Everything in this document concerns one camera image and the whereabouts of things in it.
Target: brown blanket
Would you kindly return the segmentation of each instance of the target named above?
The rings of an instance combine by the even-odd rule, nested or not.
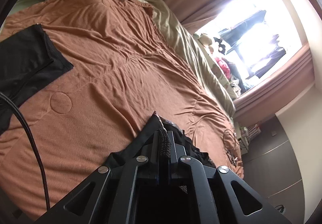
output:
[[[51,205],[125,148],[153,111],[186,130],[214,163],[243,176],[223,145],[233,128],[189,66],[165,42],[153,8],[136,0],[48,0],[7,18],[3,40],[41,23],[74,68],[21,107],[45,166]],[[15,117],[0,136],[0,186],[36,219],[45,212],[40,171]]]

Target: bed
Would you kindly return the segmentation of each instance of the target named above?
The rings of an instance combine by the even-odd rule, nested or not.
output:
[[[239,89],[239,94],[237,94],[238,90],[232,87],[230,81],[225,76],[223,70],[219,67],[218,63],[212,57],[212,54],[210,53],[209,48],[202,45],[202,43],[199,41],[200,35],[194,33],[193,38],[197,42],[199,48],[201,49],[202,53],[204,54],[207,60],[209,67],[211,67],[213,74],[217,77],[220,84],[226,89],[226,91],[228,92],[232,100],[237,99],[240,96],[240,89]]]
[[[154,111],[184,129],[216,166],[243,177],[232,100],[162,0],[33,2],[18,1],[0,41],[41,24],[74,65],[20,107],[45,166],[51,205],[129,145]],[[41,176],[15,117],[0,136],[0,165],[1,189],[37,219],[46,209]]]

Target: wire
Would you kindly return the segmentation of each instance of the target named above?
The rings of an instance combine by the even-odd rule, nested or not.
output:
[[[286,209],[285,209],[285,206],[284,205],[278,205],[275,207],[282,215],[285,214],[286,212]]]
[[[35,140],[34,140],[33,135],[31,133],[31,130],[30,130],[25,118],[23,117],[22,113],[18,109],[18,107],[1,91],[0,91],[0,99],[3,100],[4,103],[12,110],[13,114],[17,117],[17,119],[21,123],[22,127],[24,128],[24,130],[28,136],[31,148],[33,149],[33,153],[36,156],[36,159],[37,159],[37,162],[38,162],[38,165],[40,168],[43,189],[44,189],[44,193],[45,193],[46,208],[48,211],[50,209],[50,203],[49,203],[49,193],[48,193],[48,186],[47,186],[45,169],[43,167],[43,164],[42,164],[38,149],[36,147]]]
[[[228,134],[229,137],[234,139],[234,147],[232,149],[229,149],[226,145],[225,142],[225,135]],[[234,133],[232,132],[232,130],[230,129],[225,129],[225,131],[223,132],[223,145],[226,149],[226,155],[228,157],[228,160],[231,162],[231,164],[233,164],[236,167],[236,161],[235,161],[235,156],[232,153],[232,151],[234,151],[236,149],[236,145],[237,145],[237,137],[234,135]]]
[[[244,148],[244,149],[247,149],[246,146],[244,145],[243,141],[239,142],[239,146]]]

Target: stuffed animal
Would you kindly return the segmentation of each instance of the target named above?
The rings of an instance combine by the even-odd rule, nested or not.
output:
[[[198,40],[203,46],[208,47],[211,54],[215,51],[222,54],[225,54],[226,52],[225,45],[222,44],[222,39],[218,39],[216,37],[211,38],[208,34],[202,33]]]
[[[210,53],[213,54],[213,52],[215,50],[214,50],[212,44],[214,41],[212,40],[212,38],[210,36],[208,36],[208,34],[202,33],[198,40],[203,46],[208,47]]]

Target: black cloth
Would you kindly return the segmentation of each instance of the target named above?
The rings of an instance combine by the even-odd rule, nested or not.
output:
[[[277,46],[275,50],[273,50],[270,54],[269,57],[266,59],[270,58],[269,62],[259,70],[255,72],[255,75],[260,78],[262,77],[266,72],[268,72],[284,55],[286,54],[286,50],[283,47]]]
[[[0,42],[0,91],[18,107],[72,68],[40,24]],[[8,129],[11,115],[0,101],[0,135]]]
[[[199,160],[205,166],[215,168],[215,164],[209,158],[208,153],[201,152],[196,148],[192,144],[191,139],[185,135],[184,131],[181,132],[178,128],[168,123],[162,124],[159,117],[155,114],[149,118],[142,131],[137,135],[132,143],[130,143],[124,150],[113,152],[107,157],[104,166],[116,168],[123,166],[128,160],[139,156],[141,154],[142,147],[152,143],[154,132],[163,127],[166,130],[173,132],[174,143],[184,146],[188,156]]]
[[[248,91],[251,87],[249,87],[249,85],[242,80],[240,73],[237,69],[237,65],[231,61],[228,61],[226,58],[223,58],[223,60],[227,63],[230,73],[238,79],[238,86],[240,87],[240,93],[243,94],[246,91]]]
[[[221,30],[219,35],[225,42],[233,47],[255,24],[259,24],[264,21],[265,14],[266,10],[260,10],[248,17],[246,20],[236,24],[234,28]]]

